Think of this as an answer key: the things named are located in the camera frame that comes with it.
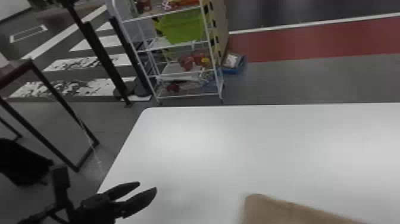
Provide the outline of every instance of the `black stand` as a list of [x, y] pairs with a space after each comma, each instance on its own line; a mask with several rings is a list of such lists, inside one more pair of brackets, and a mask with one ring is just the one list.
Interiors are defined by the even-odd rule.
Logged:
[[21, 133], [18, 132], [15, 128], [13, 128], [9, 123], [7, 123], [1, 117], [0, 117], [0, 123], [2, 123], [6, 128], [8, 128], [12, 133], [14, 133], [16, 135], [16, 137], [14, 138], [14, 141], [17, 141], [18, 139], [22, 138]]
[[122, 47], [124, 48], [126, 54], [128, 55], [128, 58], [130, 60], [130, 62], [132, 63], [133, 68], [135, 69], [137, 78], [140, 80], [140, 82], [137, 82], [138, 79], [135, 79], [135, 94], [138, 97], [147, 97], [152, 95], [151, 89], [148, 85], [148, 82], [146, 80], [145, 75], [143, 74], [142, 69], [140, 68], [140, 66], [138, 65], [138, 61], [136, 61], [136, 56], [135, 53], [133, 52], [132, 47], [130, 46], [130, 44], [128, 43], [128, 41], [126, 41], [126, 38], [121, 30], [121, 27], [117, 21], [117, 19], [115, 17], [111, 17], [109, 19], [112, 27], [115, 30], [115, 33], [117, 34]]
[[88, 159], [93, 149], [99, 145], [99, 141], [95, 135], [90, 131], [90, 129], [81, 121], [72, 110], [72, 108], [67, 104], [67, 102], [62, 98], [62, 96], [57, 92], [57, 90], [51, 85], [49, 80], [43, 75], [43, 73], [35, 66], [31, 59], [25, 61], [21, 66], [19, 66], [14, 73], [20, 74], [26, 73], [31, 70], [39, 78], [40, 81], [48, 88], [48, 90], [53, 94], [55, 99], [67, 110], [68, 114], [74, 119], [74, 121], [81, 127], [81, 129], [88, 135], [92, 140], [92, 145], [86, 150], [85, 154], [75, 165], [71, 160], [69, 160], [63, 153], [61, 153], [53, 144], [49, 142], [35, 127], [33, 127], [21, 114], [19, 114], [9, 103], [0, 97], [0, 105], [5, 111], [13, 116], [22, 126], [24, 126], [33, 136], [35, 136], [42, 144], [44, 144], [50, 151], [52, 151], [60, 160], [62, 160], [67, 166], [69, 166], [75, 172], [79, 172], [83, 163]]
[[58, 0], [58, 1], [62, 3], [63, 7], [66, 8], [68, 12], [71, 14], [75, 23], [78, 25], [80, 31], [83, 33], [83, 36], [86, 38], [90, 47], [95, 52], [99, 61], [101, 62], [104, 69], [108, 73], [112, 82], [114, 83], [115, 85], [114, 96], [117, 99], [121, 98], [124, 99], [126, 107], [131, 107], [133, 103], [128, 99], [128, 95], [132, 95], [134, 93], [133, 88], [131, 85], [126, 86], [125, 83], [123, 82], [113, 62], [111, 61], [106, 50], [104, 49], [99, 38], [97, 37], [96, 32], [94, 31], [92, 25], [89, 22], [82, 23], [80, 17], [78, 16], [78, 14], [74, 9], [74, 1], [71, 0]]

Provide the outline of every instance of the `tabletop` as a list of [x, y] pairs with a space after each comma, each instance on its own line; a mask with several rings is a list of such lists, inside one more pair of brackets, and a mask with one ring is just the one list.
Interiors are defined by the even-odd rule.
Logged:
[[399, 114], [400, 104], [149, 108], [99, 192], [158, 187], [148, 208], [117, 223], [240, 223], [254, 193], [400, 223]]

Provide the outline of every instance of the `metal shelving unit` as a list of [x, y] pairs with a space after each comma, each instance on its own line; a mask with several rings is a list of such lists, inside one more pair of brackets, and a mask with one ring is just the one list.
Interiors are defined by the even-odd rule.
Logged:
[[[115, 16], [120, 23], [121, 29], [127, 40], [130, 40], [135, 52], [138, 64], [145, 73], [146, 79], [151, 87], [157, 102], [161, 99], [196, 97], [216, 95], [221, 100], [223, 88], [223, 75], [219, 68], [221, 63], [221, 52], [218, 37], [215, 31], [215, 20], [213, 19], [213, 1], [221, 0], [199, 0], [198, 5], [182, 7], [172, 11], [165, 11], [161, 7], [162, 0], [151, 0], [152, 10], [134, 17], [131, 14], [120, 12], [125, 0], [112, 0]], [[204, 37], [187, 42], [171, 44], [165, 36], [160, 36], [155, 28], [153, 19], [167, 14], [180, 13], [188, 10], [200, 10], [204, 24]], [[193, 51], [204, 52], [211, 61], [211, 66], [197, 66], [185, 71], [177, 59], [182, 55], [190, 55]], [[173, 92], [168, 89], [172, 82], [180, 82], [179, 91]]]

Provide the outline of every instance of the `clutter on shelf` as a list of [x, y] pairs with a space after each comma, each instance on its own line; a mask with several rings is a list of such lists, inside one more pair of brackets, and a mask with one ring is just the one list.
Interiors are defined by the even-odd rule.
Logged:
[[132, 16], [114, 9], [148, 77], [155, 99], [217, 95], [227, 46], [223, 0], [125, 0]]
[[180, 7], [190, 6], [190, 5], [198, 5], [199, 0], [163, 0], [162, 8], [166, 11], [168, 10], [177, 10]]
[[228, 52], [222, 63], [222, 72], [224, 74], [240, 73], [246, 64], [245, 59], [244, 55]]

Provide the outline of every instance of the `white line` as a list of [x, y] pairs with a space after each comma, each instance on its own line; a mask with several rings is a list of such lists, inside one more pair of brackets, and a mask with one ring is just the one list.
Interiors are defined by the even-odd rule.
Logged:
[[[37, 28], [39, 28], [39, 27], [40, 27], [42, 30], [40, 30], [40, 31], [38, 31], [38, 32], [31, 33], [31, 34], [29, 34], [29, 35], [27, 35], [27, 36], [24, 36], [24, 37], [20, 38], [20, 39], [15, 39], [15, 36], [20, 35], [20, 34], [22, 34], [22, 33], [26, 33], [26, 32], [28, 32], [28, 31], [31, 31], [31, 30], [34, 30], [34, 29], [37, 29]], [[18, 41], [22, 41], [23, 39], [29, 38], [29, 37], [31, 37], [31, 36], [37, 35], [37, 34], [39, 34], [39, 33], [45, 32], [45, 31], [47, 31], [47, 27], [46, 27], [45, 25], [43, 25], [43, 24], [40, 25], [40, 26], [35, 26], [35, 27], [32, 27], [32, 28], [29, 28], [29, 29], [27, 29], [27, 30], [24, 30], [24, 31], [15, 33], [15, 34], [13, 34], [13, 35], [10, 35], [10, 43], [15, 43], [15, 42], [18, 42]]]
[[[112, 48], [115, 46], [121, 46], [121, 42], [118, 38], [117, 35], [111, 35], [111, 36], [101, 36], [99, 37], [99, 40], [101, 44], [103, 44], [103, 47], [105, 48]], [[92, 49], [86, 39], [82, 40], [79, 42], [77, 45], [75, 45], [70, 51], [85, 51], [85, 50], [90, 50]]]
[[112, 30], [113, 26], [111, 25], [110, 22], [106, 22], [103, 25], [101, 25], [96, 31], [103, 31], [103, 30]]
[[354, 18], [342, 18], [342, 19], [338, 19], [338, 20], [325, 20], [325, 21], [298, 23], [298, 24], [290, 24], [290, 25], [282, 25], [282, 26], [261, 27], [261, 28], [256, 28], [256, 29], [235, 30], [235, 31], [229, 32], [229, 34], [230, 35], [238, 35], [238, 34], [243, 34], [243, 33], [257, 33], [257, 32], [263, 32], [263, 31], [293, 29], [293, 28], [302, 28], [302, 27], [309, 27], [309, 26], [320, 26], [320, 25], [334, 24], [334, 23], [349, 23], [349, 22], [364, 21], [364, 20], [377, 20], [377, 19], [381, 19], [381, 18], [391, 18], [391, 17], [398, 17], [398, 16], [400, 16], [400, 13], [370, 15], [370, 16], [354, 17]]
[[[99, 7], [97, 10], [91, 12], [86, 17], [84, 17], [82, 19], [82, 21], [84, 21], [84, 22], [91, 21], [94, 18], [96, 18], [97, 16], [99, 16], [100, 14], [102, 14], [106, 10], [107, 10], [107, 7], [105, 5], [103, 5], [103, 6]], [[61, 33], [55, 35], [50, 40], [48, 40], [45, 43], [43, 43], [41, 46], [39, 46], [36, 49], [34, 49], [32, 52], [30, 52], [27, 55], [25, 55], [22, 59], [28, 59], [28, 58], [35, 59], [35, 58], [39, 57], [44, 52], [48, 51], [53, 46], [55, 46], [56, 44], [60, 43], [62, 40], [64, 40], [68, 36], [70, 36], [76, 30], [78, 30], [78, 26], [76, 24], [71, 25], [70, 27], [68, 27], [65, 30], [63, 30]]]
[[[112, 54], [110, 59], [116, 67], [131, 66], [130, 60], [126, 54]], [[66, 71], [81, 70], [100, 66], [101, 63], [96, 56], [82, 58], [66, 58], [54, 61], [43, 71]]]
[[[123, 77], [124, 82], [132, 82], [136, 77]], [[113, 97], [115, 86], [111, 79], [93, 79], [88, 81], [53, 81], [51, 84], [57, 88], [63, 96], [68, 97]], [[27, 82], [8, 98], [25, 97], [50, 97], [52, 94], [42, 82]], [[129, 96], [131, 101], [149, 101], [151, 96]]]

